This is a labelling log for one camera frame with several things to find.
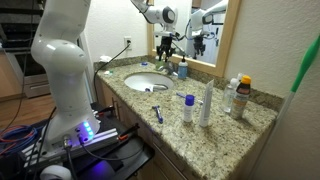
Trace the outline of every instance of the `green handle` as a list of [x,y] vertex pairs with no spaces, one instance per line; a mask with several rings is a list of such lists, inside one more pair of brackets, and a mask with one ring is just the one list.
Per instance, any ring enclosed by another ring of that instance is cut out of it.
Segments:
[[303,76],[306,74],[307,70],[309,69],[309,67],[311,66],[312,62],[314,61],[317,55],[317,52],[319,50],[319,45],[320,45],[320,35],[311,44],[311,46],[308,48],[307,52],[305,53],[300,66],[299,73],[291,87],[291,92],[296,92],[298,90],[298,87],[302,81]]

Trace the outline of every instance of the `bottle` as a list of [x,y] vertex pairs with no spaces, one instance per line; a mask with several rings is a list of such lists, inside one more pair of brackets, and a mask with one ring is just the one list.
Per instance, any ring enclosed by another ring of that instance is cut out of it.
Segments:
[[214,82],[214,80],[210,81],[206,85],[206,91],[205,91],[205,95],[204,95],[203,105],[201,107],[201,114],[200,114],[200,121],[199,121],[199,125],[201,127],[208,126],[209,116],[210,116],[210,108],[211,108],[212,92],[213,92],[213,82]]
[[221,109],[226,113],[230,113],[232,100],[236,93],[237,86],[238,80],[236,78],[232,78],[230,84],[228,84],[224,89]]
[[236,94],[234,95],[230,116],[233,119],[241,119],[245,106],[249,99],[250,94],[250,76],[244,75],[241,83],[237,87]]
[[238,80],[237,87],[239,86],[243,75],[244,75],[243,73],[238,73],[237,78],[232,78],[232,79],[237,79]]
[[156,58],[154,59],[155,60],[155,65],[156,65],[156,71],[161,67],[163,66],[163,61],[160,60],[159,56],[156,56]]
[[190,94],[186,95],[186,100],[184,103],[184,113],[183,113],[184,122],[192,121],[193,105],[194,105],[194,96]]
[[187,78],[187,71],[188,71],[188,63],[184,59],[184,56],[179,62],[179,67],[178,67],[178,78],[179,79],[186,79]]

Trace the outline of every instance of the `wooden mirror frame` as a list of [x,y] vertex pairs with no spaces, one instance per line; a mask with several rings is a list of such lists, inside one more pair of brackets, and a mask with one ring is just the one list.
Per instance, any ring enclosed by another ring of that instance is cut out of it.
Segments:
[[[218,51],[218,57],[216,64],[209,64],[194,60],[191,58],[185,58],[188,62],[189,68],[196,69],[201,72],[205,72],[214,76],[223,77],[224,71],[227,65],[229,50],[231,47],[231,42],[233,38],[234,29],[237,22],[237,17],[240,9],[241,0],[229,0],[223,32],[220,40],[220,47]],[[148,24],[148,55],[157,56],[156,50],[154,47],[154,26],[153,24]],[[179,63],[182,59],[182,56],[173,55],[170,57],[170,61],[174,63]]]

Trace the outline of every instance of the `blue cap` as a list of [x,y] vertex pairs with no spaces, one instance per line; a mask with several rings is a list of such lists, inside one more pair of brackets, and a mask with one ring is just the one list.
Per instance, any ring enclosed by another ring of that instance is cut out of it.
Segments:
[[194,96],[191,94],[186,95],[186,102],[185,104],[187,106],[193,106],[194,105]]
[[142,63],[141,63],[141,66],[146,66],[146,65],[148,65],[147,62],[142,62]]

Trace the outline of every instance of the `soap dispenser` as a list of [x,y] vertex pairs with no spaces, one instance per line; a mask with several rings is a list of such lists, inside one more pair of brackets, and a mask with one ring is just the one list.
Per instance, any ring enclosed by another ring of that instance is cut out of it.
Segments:
[[178,68],[178,78],[179,79],[186,79],[187,78],[187,71],[188,71],[188,63],[186,62],[186,60],[184,59],[184,56],[181,60],[181,62],[179,62],[179,68]]

